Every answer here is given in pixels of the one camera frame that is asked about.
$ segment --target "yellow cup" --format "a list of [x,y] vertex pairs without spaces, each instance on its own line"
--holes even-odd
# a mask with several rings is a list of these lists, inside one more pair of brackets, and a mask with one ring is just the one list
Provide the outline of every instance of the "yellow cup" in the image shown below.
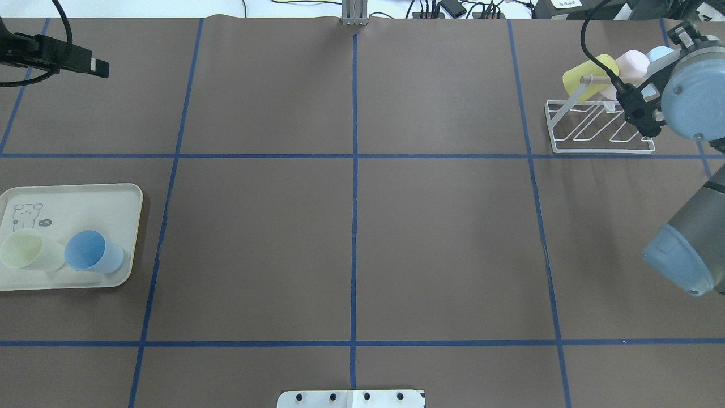
[[[597,55],[597,60],[602,64],[606,65],[607,68],[611,69],[616,75],[619,75],[619,66],[617,66],[617,62],[610,55]],[[566,89],[566,93],[571,96],[576,91],[576,89],[579,88],[579,85],[581,85],[581,77],[590,75],[607,76],[604,70],[602,68],[599,68],[597,64],[594,64],[593,61],[586,61],[585,63],[579,64],[576,67],[566,71],[562,76],[562,82],[564,83],[564,89]],[[594,96],[594,94],[601,91],[606,86],[606,83],[593,83],[592,85],[589,85],[589,88],[584,91],[584,93],[579,97],[578,101],[583,102],[591,98],[592,96]]]

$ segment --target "blue tape line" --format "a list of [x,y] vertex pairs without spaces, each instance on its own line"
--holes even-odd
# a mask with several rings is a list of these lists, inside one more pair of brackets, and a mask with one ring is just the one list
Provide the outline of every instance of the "blue tape line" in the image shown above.
[[[725,338],[595,338],[557,340],[147,340],[144,348],[284,348],[284,347],[516,347],[638,346],[725,344]],[[124,340],[0,340],[0,347],[139,347]]]
[[513,72],[516,78],[516,91],[518,92],[518,106],[521,110],[521,123],[523,124],[523,137],[526,140],[526,154],[529,155],[529,173],[531,174],[531,187],[534,190],[534,204],[536,206],[536,217],[539,222],[539,236],[544,250],[544,260],[546,262],[546,274],[549,284],[549,300],[551,305],[551,315],[554,321],[554,333],[557,341],[557,351],[559,354],[559,368],[561,371],[561,383],[564,390],[564,401],[566,407],[571,408],[571,395],[569,393],[569,380],[566,373],[566,360],[564,358],[564,348],[561,345],[561,330],[559,327],[559,314],[556,307],[556,294],[554,293],[554,280],[551,275],[551,263],[549,261],[549,248],[546,241],[546,232],[544,231],[544,216],[542,215],[541,202],[539,201],[539,187],[537,186],[536,170],[534,169],[534,155],[531,152],[531,140],[529,138],[529,122],[526,120],[526,108],[523,103],[523,90],[521,86],[521,75],[518,71],[518,58],[516,57],[516,45],[513,38],[513,25],[511,20],[506,20],[508,24],[508,37],[511,43],[511,58],[513,59]]
[[642,344],[725,344],[725,338],[600,338],[562,340],[565,346],[627,346]]
[[528,155],[516,154],[361,154],[361,159],[526,159]]
[[[48,32],[48,25],[50,25],[50,19],[46,18],[45,23],[43,24],[43,31],[42,34],[45,35],[45,33]],[[27,81],[30,79],[30,73],[33,72],[32,68],[28,68],[25,71],[25,77],[23,77],[24,81]],[[17,98],[15,98],[15,105],[12,107],[12,112],[10,113],[10,119],[7,121],[7,126],[5,127],[5,133],[3,133],[2,141],[0,141],[0,155],[2,155],[3,151],[5,150],[5,145],[7,144],[7,140],[10,137],[10,130],[12,129],[12,124],[15,122],[15,115],[17,114],[17,110],[20,107],[20,101],[22,101],[22,96],[25,94],[25,86],[21,86],[20,90],[17,93]]]
[[4,153],[4,158],[174,158],[172,153]]
[[351,159],[352,155],[348,154],[277,154],[277,153],[181,153],[179,158],[214,158],[214,159]]
[[357,361],[357,33],[352,36],[352,236],[350,262],[350,389],[356,388]]
[[665,46],[671,46],[670,44],[670,38],[667,36],[667,27],[665,27],[665,19],[660,17],[660,30],[662,31],[662,41],[664,41]]
[[[180,159],[355,159],[354,154],[346,153],[3,153],[3,158],[180,158]],[[533,154],[534,159],[676,159],[700,160],[702,155],[542,155]],[[723,155],[705,155],[706,159],[725,159]],[[358,159],[528,159],[529,155],[519,154],[365,154],[357,155]]]
[[700,155],[580,155],[580,154],[564,154],[564,155],[532,155],[534,159],[664,159],[664,160],[699,160]]
[[138,341],[0,340],[0,347],[138,347]]
[[301,340],[301,341],[147,341],[146,347],[348,347],[348,340]]
[[359,347],[556,346],[556,340],[358,340]]
[[703,149],[703,144],[700,143],[699,140],[697,140],[697,150],[700,151],[700,157],[703,159],[703,166],[705,167],[705,174],[708,175],[708,179],[713,176],[712,172],[710,172],[710,165],[708,164],[708,159],[705,157],[705,150]]
[[149,320],[151,319],[151,310],[154,303],[154,293],[156,290],[156,281],[159,274],[159,264],[161,257],[161,248],[164,243],[166,236],[166,225],[169,214],[169,203],[171,201],[171,195],[173,193],[176,169],[178,167],[179,152],[181,151],[181,142],[183,141],[183,130],[186,122],[186,113],[189,110],[189,99],[191,98],[191,86],[194,82],[194,70],[196,69],[196,58],[199,55],[199,43],[202,39],[202,28],[204,27],[204,19],[199,19],[199,26],[196,29],[196,41],[194,43],[194,55],[191,57],[191,67],[188,72],[188,83],[186,84],[186,96],[184,97],[183,110],[181,112],[181,122],[179,123],[179,133],[176,139],[176,153],[174,157],[174,163],[171,166],[171,175],[169,179],[169,187],[166,192],[166,202],[164,204],[164,214],[161,220],[161,230],[159,231],[159,241],[156,248],[156,259],[154,260],[154,271],[151,277],[151,284],[149,286],[149,297],[146,300],[146,311],[144,313],[144,325],[141,328],[141,342],[138,346],[138,355],[136,357],[136,368],[133,372],[133,382],[131,383],[130,397],[128,400],[128,408],[133,408],[136,403],[136,392],[138,390],[138,379],[141,377],[141,365],[144,360],[144,347],[146,342],[146,336],[149,331]]

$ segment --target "brown table surface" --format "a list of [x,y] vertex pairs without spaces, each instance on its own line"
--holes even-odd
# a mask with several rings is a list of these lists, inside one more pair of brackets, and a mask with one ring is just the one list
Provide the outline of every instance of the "brown table surface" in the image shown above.
[[[640,255],[725,156],[669,130],[646,157],[553,155],[543,107],[581,22],[71,24],[110,78],[0,90],[0,192],[135,183],[136,259],[119,287],[0,293],[0,406],[725,401],[725,296]],[[614,57],[663,42],[659,21],[588,34]]]

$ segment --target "cartoon bear drawing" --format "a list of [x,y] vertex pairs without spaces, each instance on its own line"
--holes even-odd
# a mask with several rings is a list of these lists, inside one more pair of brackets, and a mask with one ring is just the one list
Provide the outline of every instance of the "cartoon bear drawing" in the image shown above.
[[17,204],[15,212],[12,214],[13,232],[23,228],[33,228],[41,213],[41,208],[43,208],[42,204]]

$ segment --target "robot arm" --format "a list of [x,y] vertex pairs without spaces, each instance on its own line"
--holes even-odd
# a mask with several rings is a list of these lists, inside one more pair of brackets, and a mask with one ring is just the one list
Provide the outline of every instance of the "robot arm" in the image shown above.
[[[626,84],[617,94],[627,121],[645,136],[668,124],[678,135],[725,153],[725,47],[688,21],[668,35],[679,53],[654,61],[642,85]],[[645,100],[642,90],[649,85],[658,95]],[[725,166],[660,229],[643,257],[690,295],[725,295]]]

